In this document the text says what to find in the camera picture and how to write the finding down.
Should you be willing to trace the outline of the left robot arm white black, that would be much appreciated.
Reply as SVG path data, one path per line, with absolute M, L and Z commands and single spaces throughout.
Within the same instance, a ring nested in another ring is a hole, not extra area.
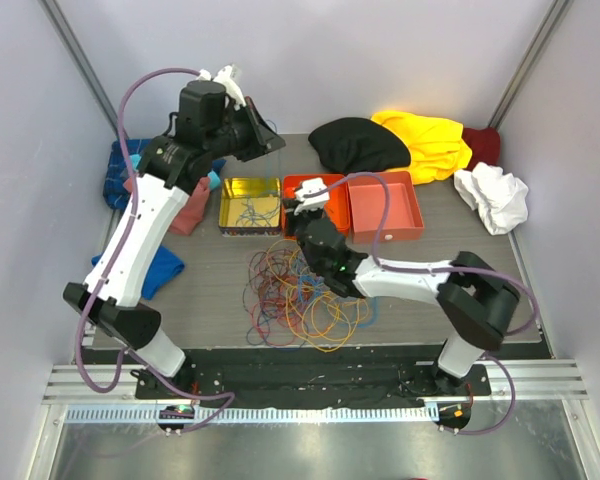
M 153 138 L 133 169 L 132 197 L 99 262 L 64 300 L 159 373 L 170 398 L 185 397 L 193 375 L 184 351 L 161 327 L 160 314 L 141 304 L 149 266 L 173 220 L 219 158 L 249 161 L 285 142 L 232 79 L 196 79 L 180 92 L 174 131 Z

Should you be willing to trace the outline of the orange square tray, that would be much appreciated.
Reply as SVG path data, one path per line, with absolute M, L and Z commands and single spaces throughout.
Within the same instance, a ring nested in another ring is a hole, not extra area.
M 295 190 L 305 180 L 321 178 L 323 183 L 329 187 L 343 178 L 341 174 L 293 174 L 283 178 L 282 193 L 284 199 L 294 199 Z M 325 206 L 325 213 L 334 223 L 337 230 L 347 236 L 351 227 L 351 214 L 349 203 L 349 191 L 346 184 L 341 184 L 329 192 L 330 200 Z

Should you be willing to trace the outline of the salmon pink cloth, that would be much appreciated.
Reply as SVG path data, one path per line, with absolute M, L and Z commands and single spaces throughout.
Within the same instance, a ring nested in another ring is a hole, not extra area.
M 136 178 L 137 210 L 132 234 L 161 240 L 167 232 L 190 235 L 202 221 L 213 181 L 206 175 L 187 194 L 178 187 L 167 189 L 164 181 L 145 174 Z

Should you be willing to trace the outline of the black cloth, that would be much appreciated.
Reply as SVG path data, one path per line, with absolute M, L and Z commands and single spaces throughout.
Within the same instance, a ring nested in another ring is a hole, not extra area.
M 400 138 L 367 118 L 333 120 L 313 130 L 308 141 L 321 165 L 332 173 L 382 172 L 411 164 Z

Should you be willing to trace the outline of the cyan cloth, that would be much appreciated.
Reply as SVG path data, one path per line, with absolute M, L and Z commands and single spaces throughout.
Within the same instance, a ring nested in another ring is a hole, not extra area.
M 139 167 L 139 164 L 140 164 L 141 160 L 142 160 L 142 157 L 141 157 L 140 154 L 132 154 L 130 156 L 130 162 L 131 162 L 131 165 L 132 165 L 132 169 L 134 171 L 138 170 L 138 167 Z

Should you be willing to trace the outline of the royal blue cloth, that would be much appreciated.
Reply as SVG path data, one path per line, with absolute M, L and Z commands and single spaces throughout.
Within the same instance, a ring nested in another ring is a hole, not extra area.
M 152 300 L 157 292 L 176 278 L 185 268 L 183 261 L 164 246 L 160 246 L 151 262 L 140 261 L 128 272 L 133 260 L 126 261 L 120 254 L 105 276 L 98 296 L 121 300 L 123 306 L 132 306 L 141 299 Z

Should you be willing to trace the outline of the blue plaid cloth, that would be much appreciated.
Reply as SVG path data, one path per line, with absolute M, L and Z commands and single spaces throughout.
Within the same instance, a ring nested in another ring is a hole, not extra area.
M 141 156 L 149 145 L 150 139 L 129 139 L 126 141 L 130 157 Z M 118 140 L 111 145 L 105 180 L 103 184 L 103 197 L 105 203 L 112 210 L 124 211 L 130 199 L 129 191 L 124 187 L 124 182 L 129 179 L 126 163 L 122 154 L 121 144 Z

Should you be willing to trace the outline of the yellow cloth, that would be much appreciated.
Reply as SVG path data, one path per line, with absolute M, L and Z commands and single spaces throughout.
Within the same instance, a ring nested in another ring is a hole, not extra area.
M 459 122 L 396 110 L 376 112 L 371 120 L 397 136 L 410 153 L 408 166 L 387 172 L 407 171 L 414 185 L 446 180 L 469 166 L 473 152 Z

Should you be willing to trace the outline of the dark red cloth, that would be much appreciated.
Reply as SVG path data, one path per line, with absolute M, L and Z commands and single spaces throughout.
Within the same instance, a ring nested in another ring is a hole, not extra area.
M 472 171 L 479 163 L 497 166 L 501 153 L 501 137 L 493 127 L 473 129 L 465 127 L 462 139 L 471 149 L 471 158 L 466 167 Z

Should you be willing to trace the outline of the white cloth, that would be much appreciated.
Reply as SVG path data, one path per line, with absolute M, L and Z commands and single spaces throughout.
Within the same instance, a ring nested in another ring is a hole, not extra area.
M 458 170 L 453 185 L 493 236 L 506 235 L 528 219 L 528 186 L 498 166 L 480 162 L 472 171 Z

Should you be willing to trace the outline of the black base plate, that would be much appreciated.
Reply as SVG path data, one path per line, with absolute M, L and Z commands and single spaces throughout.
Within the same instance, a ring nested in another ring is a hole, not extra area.
M 397 408 L 425 397 L 485 398 L 497 392 L 502 370 L 493 363 L 473 366 L 460 386 L 433 377 L 440 349 L 429 346 L 343 347 L 332 353 L 310 348 L 188 349 L 185 374 L 176 387 L 218 407 L 232 392 L 233 408 Z

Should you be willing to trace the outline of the left aluminium frame post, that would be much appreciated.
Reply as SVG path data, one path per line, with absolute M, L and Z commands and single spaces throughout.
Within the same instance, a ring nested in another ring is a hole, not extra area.
M 72 62 L 74 63 L 74 66 L 84 80 L 88 90 L 90 91 L 97 106 L 103 113 L 107 123 L 113 130 L 116 137 L 119 137 L 116 108 L 107 95 L 100 78 L 92 66 L 76 33 L 71 27 L 69 20 L 61 9 L 59 2 L 56 0 L 39 0 L 38 3 L 47 16 L 50 24 L 54 28 L 61 43 L 68 52 Z

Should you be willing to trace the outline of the aluminium frame post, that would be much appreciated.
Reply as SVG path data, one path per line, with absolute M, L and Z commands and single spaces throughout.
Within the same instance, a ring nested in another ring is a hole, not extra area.
M 54 28 L 61 43 L 68 52 L 72 62 L 74 63 L 74 66 L 84 80 L 88 90 L 90 91 L 97 106 L 103 113 L 107 123 L 113 130 L 116 137 L 119 137 L 116 108 L 107 95 L 100 78 L 92 66 L 76 33 L 71 27 L 69 20 L 61 9 L 59 2 L 56 0 L 39 0 L 38 3 L 47 16 L 50 24 Z
M 572 0 L 554 0 L 550 3 L 489 120 L 488 126 L 490 128 L 500 129 L 515 100 L 521 93 L 525 82 L 530 78 L 572 4 Z

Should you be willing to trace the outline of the aluminium rail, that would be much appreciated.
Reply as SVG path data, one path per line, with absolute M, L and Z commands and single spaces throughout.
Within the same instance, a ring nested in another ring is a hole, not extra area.
M 476 364 L 470 374 L 470 388 L 462 387 L 447 395 L 433 391 L 428 383 L 422 393 L 415 381 L 424 378 L 430 365 L 199 365 L 194 384 L 200 396 L 233 392 L 241 408 L 298 408 L 305 402 L 309 409 L 353 406 L 353 397 L 361 395 L 364 404 L 375 396 L 387 402 L 398 400 L 400 392 L 417 399 L 451 401 L 472 393 L 482 399 L 506 400 L 512 392 L 523 401 L 556 399 L 586 400 L 588 392 L 576 364 L 568 360 L 493 361 Z

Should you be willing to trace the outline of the right aluminium frame post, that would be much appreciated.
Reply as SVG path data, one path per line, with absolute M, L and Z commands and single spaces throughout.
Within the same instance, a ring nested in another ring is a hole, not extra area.
M 515 100 L 521 93 L 525 82 L 530 78 L 572 4 L 572 0 L 554 0 L 550 3 L 489 120 L 488 126 L 490 128 L 500 129 Z

